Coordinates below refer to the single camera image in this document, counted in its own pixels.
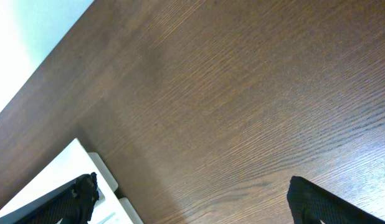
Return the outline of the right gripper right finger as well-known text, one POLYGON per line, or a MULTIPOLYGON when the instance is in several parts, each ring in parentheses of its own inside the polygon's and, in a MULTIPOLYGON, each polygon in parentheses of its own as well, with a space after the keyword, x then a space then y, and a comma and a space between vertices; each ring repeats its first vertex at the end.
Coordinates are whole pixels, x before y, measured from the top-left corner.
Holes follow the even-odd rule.
POLYGON ((299 176, 290 179, 287 201, 293 222, 298 224, 385 222, 299 176))

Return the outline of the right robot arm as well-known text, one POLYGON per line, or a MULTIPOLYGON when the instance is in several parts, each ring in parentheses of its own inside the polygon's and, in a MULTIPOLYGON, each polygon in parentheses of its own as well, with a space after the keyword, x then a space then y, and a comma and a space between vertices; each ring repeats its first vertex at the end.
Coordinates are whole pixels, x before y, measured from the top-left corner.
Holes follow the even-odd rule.
MULTIPOLYGON (((96 152, 74 139, 2 209, 0 223, 141 223, 96 152)), ((295 223, 382 223, 303 177, 293 176, 287 201, 295 223)))

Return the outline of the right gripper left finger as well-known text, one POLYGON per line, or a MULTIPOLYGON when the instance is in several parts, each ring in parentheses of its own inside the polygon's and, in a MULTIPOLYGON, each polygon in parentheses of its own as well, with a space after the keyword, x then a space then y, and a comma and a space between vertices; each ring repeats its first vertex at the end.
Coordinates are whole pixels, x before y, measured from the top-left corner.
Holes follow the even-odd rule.
POLYGON ((82 174, 16 210, 16 223, 85 224, 98 200, 97 174, 82 174))

